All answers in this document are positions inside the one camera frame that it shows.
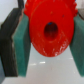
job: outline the dark opening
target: dark opening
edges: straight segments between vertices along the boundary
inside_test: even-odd
[[[44,29],[45,38],[48,40],[54,40],[58,34],[58,27],[55,23],[49,22]]]

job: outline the green block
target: green block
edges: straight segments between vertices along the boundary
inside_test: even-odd
[[[29,19],[24,14],[14,35],[13,42],[19,76],[26,76],[27,65],[30,55],[30,38],[29,38]]]
[[[75,30],[70,50],[81,76],[84,76],[84,20],[74,18]]]

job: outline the red plastic part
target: red plastic part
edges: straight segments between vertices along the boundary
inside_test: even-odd
[[[70,44],[74,33],[73,17],[77,13],[73,3],[74,0],[27,1],[24,13],[30,21],[30,39],[40,54],[54,57]]]

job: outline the white floor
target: white floor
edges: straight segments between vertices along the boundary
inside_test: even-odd
[[[31,46],[26,78],[6,78],[2,84],[84,84],[69,47],[54,58],[47,58]]]

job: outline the white background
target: white background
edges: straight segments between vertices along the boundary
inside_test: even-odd
[[[84,0],[76,1],[77,8],[84,8]],[[0,22],[14,7],[18,7],[17,0],[0,0]],[[84,78],[77,71],[69,47],[58,57],[46,58],[31,46],[26,78],[6,78],[2,84],[84,84]]]

